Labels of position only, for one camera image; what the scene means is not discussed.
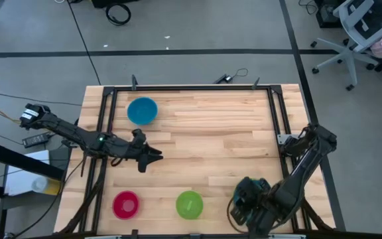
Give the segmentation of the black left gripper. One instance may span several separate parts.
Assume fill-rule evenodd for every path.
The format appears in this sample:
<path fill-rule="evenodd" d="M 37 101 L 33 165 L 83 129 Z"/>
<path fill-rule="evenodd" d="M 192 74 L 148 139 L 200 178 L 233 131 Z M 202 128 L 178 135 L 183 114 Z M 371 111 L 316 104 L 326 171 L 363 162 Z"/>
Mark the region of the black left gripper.
<path fill-rule="evenodd" d="M 126 161 L 128 159 L 136 159 L 138 161 L 138 171 L 145 173 L 148 164 L 163 159 L 163 156 L 160 156 L 161 154 L 162 151 L 151 147 L 145 139 L 133 139 L 121 158 Z"/>

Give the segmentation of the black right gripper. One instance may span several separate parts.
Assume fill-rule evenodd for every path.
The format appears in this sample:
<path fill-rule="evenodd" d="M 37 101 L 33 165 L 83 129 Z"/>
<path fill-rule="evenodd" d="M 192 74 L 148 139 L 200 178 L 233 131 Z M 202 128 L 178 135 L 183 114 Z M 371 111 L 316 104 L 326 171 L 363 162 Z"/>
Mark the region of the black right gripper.
<path fill-rule="evenodd" d="M 230 215 L 238 225 L 244 225 L 251 217 L 262 194 L 271 189 L 266 179 L 251 179 L 244 177 L 233 192 L 233 208 Z"/>

